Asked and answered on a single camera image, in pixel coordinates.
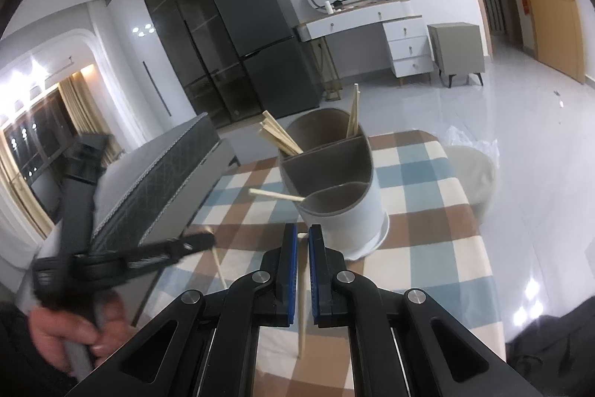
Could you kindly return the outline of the person's left hand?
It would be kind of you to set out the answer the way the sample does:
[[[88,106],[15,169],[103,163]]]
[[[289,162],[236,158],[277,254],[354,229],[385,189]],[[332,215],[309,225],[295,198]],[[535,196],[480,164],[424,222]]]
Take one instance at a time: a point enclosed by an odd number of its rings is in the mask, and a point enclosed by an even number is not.
[[[102,310],[104,322],[98,329],[88,319],[75,313],[35,306],[28,319],[34,347],[48,364],[58,371],[72,374],[65,343],[79,343],[91,350],[91,361],[98,367],[133,334],[132,326],[126,320],[124,304],[117,293],[107,297]]]

